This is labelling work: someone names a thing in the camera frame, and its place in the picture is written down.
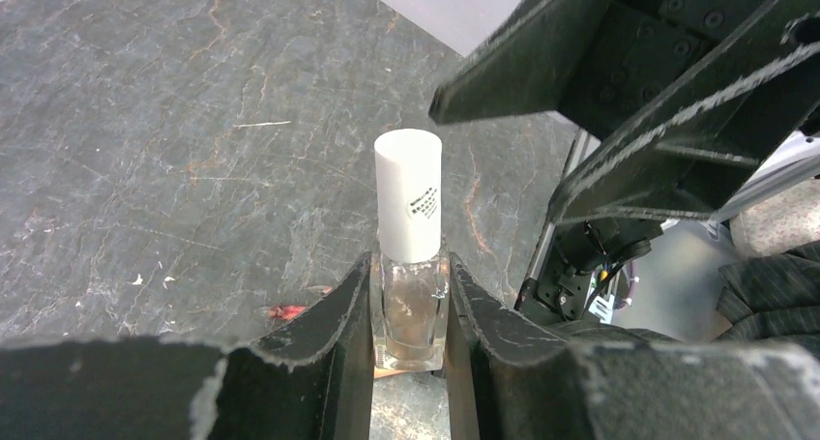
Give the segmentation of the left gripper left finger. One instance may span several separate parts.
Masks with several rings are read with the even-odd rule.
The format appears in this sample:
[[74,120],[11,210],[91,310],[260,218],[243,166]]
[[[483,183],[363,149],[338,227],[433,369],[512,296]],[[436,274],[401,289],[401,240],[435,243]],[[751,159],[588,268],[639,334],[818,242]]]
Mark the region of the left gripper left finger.
[[6,340],[5,439],[365,439],[373,386],[362,254],[265,337]]

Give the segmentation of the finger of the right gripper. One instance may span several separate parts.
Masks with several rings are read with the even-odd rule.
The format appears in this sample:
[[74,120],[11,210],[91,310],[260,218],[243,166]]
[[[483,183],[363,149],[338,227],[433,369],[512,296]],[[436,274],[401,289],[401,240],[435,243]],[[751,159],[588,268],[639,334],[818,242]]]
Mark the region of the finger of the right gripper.
[[521,0],[436,87],[438,125],[555,111],[614,0]]

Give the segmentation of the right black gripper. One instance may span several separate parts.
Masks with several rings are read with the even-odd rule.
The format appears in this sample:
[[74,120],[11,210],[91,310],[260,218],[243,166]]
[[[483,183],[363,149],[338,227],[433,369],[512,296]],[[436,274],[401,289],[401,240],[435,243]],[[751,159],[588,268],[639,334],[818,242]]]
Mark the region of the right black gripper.
[[710,54],[662,91],[767,1],[572,2],[601,18],[572,30],[589,42],[557,110],[605,141],[559,184],[548,219],[705,219],[731,199],[819,104],[819,45],[747,74]]

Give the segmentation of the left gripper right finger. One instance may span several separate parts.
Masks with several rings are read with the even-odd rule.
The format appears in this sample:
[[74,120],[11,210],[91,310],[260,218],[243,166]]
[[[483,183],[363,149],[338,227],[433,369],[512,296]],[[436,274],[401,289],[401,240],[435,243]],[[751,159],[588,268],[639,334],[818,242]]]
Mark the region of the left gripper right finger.
[[819,364],[790,343],[543,328],[450,257],[454,439],[815,439]]

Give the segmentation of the clear nail polish bottle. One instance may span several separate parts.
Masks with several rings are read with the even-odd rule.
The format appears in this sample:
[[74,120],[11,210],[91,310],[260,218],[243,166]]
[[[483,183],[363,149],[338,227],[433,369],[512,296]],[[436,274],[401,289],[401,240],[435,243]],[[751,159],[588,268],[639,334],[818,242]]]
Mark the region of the clear nail polish bottle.
[[373,144],[377,237],[371,256],[370,318],[382,370],[442,369],[450,258],[442,233],[441,139],[399,129]]

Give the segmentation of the black pinstripe sleeve forearm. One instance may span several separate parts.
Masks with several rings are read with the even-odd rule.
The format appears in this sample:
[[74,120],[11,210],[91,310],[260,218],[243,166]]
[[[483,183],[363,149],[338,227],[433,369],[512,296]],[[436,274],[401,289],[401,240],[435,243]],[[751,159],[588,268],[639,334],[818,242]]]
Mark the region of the black pinstripe sleeve forearm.
[[721,266],[721,342],[790,343],[819,357],[819,243]]

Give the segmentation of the mannequin hand with red nails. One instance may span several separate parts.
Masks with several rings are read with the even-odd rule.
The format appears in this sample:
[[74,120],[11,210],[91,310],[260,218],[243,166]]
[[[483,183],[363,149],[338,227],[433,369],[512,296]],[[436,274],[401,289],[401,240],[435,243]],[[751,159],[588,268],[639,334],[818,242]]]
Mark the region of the mannequin hand with red nails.
[[[307,291],[315,292],[320,294],[322,297],[328,295],[334,290],[333,286],[326,286],[326,285],[313,285],[307,288]],[[307,308],[306,305],[274,305],[274,306],[266,306],[260,308],[257,313],[261,316],[265,316],[268,319],[272,319],[276,322],[288,322],[295,317],[297,317],[300,313],[302,313]],[[396,376],[400,374],[408,373],[408,370],[400,370],[400,369],[383,369],[376,367],[373,371],[373,377],[375,379],[381,379],[391,376]]]

